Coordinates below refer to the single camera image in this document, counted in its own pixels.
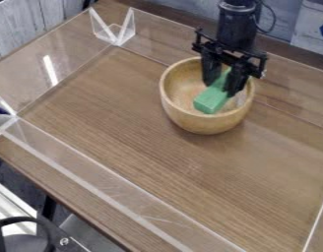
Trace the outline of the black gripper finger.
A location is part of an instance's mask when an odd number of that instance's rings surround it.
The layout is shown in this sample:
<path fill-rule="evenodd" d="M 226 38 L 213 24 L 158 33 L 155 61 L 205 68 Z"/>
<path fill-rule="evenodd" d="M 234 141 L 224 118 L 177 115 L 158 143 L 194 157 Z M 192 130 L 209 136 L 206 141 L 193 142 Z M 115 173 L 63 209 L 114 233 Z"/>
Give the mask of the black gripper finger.
<path fill-rule="evenodd" d="M 229 97 L 234 97 L 244 89 L 250 78 L 250 65 L 246 62 L 237 62 L 228 69 L 228 76 L 224 90 Z"/>
<path fill-rule="evenodd" d="M 202 80 L 208 87 L 213 85 L 221 77 L 222 63 L 216 55 L 209 52 L 202 52 Z"/>

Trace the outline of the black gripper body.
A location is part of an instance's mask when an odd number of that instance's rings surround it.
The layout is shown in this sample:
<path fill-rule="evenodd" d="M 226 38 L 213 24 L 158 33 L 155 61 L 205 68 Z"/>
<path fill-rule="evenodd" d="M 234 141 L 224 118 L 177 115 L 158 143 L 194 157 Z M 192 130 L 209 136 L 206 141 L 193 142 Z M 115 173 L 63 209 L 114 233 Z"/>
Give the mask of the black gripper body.
<path fill-rule="evenodd" d="M 209 36 L 202 28 L 196 29 L 197 38 L 193 43 L 193 51 L 202 54 L 206 50 L 220 59 L 222 65 L 233 66 L 237 62 L 250 65 L 250 76 L 262 79 L 266 73 L 269 54 L 254 46 L 249 48 L 234 48 L 224 44 L 217 38 Z"/>

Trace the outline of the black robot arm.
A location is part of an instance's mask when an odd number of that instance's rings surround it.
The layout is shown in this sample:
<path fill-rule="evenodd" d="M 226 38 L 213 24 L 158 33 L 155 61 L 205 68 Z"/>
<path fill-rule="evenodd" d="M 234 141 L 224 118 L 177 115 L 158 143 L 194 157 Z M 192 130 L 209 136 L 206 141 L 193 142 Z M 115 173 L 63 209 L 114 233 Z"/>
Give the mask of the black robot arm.
<path fill-rule="evenodd" d="M 193 50 L 202 56 L 202 80 L 210 87 L 222 77 L 222 66 L 230 67 L 222 81 L 222 90 L 234 97 L 250 77 L 265 75 L 269 54 L 256 47 L 260 28 L 260 0 L 221 0 L 216 36 L 204 28 L 196 29 Z"/>

